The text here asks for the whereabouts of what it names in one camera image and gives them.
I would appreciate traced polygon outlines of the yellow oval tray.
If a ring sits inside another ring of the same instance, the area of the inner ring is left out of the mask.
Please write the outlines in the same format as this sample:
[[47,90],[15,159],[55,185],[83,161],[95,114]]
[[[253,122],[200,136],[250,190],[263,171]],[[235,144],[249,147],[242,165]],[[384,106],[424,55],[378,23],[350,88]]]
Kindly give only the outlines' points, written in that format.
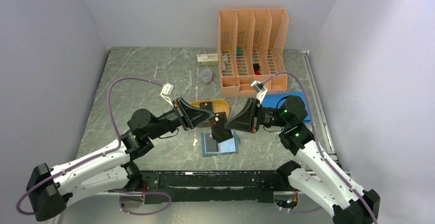
[[[213,99],[213,100],[197,100],[193,101],[190,104],[196,108],[200,108],[199,104],[202,102],[212,102],[213,106],[213,112],[226,112],[227,117],[230,114],[229,105],[224,99]],[[199,126],[199,128],[205,128],[210,127],[209,120],[202,122]]]

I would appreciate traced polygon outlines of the black VIP credit card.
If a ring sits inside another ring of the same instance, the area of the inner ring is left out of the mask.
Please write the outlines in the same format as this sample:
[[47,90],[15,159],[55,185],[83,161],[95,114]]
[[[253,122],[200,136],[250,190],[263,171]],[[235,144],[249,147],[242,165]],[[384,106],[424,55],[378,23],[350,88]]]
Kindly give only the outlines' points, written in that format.
[[233,138],[232,131],[230,129],[225,128],[226,123],[227,123],[226,112],[216,112],[215,117],[209,119],[212,138],[217,143],[221,143]]

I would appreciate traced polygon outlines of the blue leather card holder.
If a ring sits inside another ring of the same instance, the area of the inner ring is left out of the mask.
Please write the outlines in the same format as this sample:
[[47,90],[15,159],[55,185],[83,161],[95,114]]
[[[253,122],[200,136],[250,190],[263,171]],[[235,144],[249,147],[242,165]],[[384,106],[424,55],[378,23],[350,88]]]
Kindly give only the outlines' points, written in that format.
[[211,157],[217,155],[228,155],[228,154],[238,154],[239,144],[241,143],[238,135],[233,132],[233,138],[227,141],[218,143],[219,151],[217,153],[206,153],[205,151],[205,138],[212,137],[212,133],[201,133],[201,145],[202,145],[202,155],[203,157]]

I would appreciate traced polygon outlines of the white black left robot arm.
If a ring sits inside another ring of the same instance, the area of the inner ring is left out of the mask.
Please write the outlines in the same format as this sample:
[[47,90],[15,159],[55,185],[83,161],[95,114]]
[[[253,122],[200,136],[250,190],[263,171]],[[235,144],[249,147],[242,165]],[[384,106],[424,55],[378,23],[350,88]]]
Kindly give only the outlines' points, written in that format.
[[134,160],[153,149],[153,139],[179,128],[188,131],[214,117],[214,112],[194,107],[183,98],[173,101],[172,109],[159,117],[147,109],[136,110],[120,140],[63,165],[43,163],[33,169],[26,187],[33,215],[37,221],[46,221],[94,194],[139,189],[143,177]]

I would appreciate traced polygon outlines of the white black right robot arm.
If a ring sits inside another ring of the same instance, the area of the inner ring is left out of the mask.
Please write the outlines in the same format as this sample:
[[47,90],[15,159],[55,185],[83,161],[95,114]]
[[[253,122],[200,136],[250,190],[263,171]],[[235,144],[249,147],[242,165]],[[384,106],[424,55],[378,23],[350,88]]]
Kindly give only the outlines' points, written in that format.
[[333,223],[377,223],[379,194],[365,190],[332,160],[304,124],[307,115],[305,103],[298,96],[289,96],[279,108],[263,107],[259,100],[250,98],[225,128],[255,133],[259,126],[281,127],[279,138],[284,148],[316,176],[291,160],[278,168],[278,186],[302,191],[328,212]]

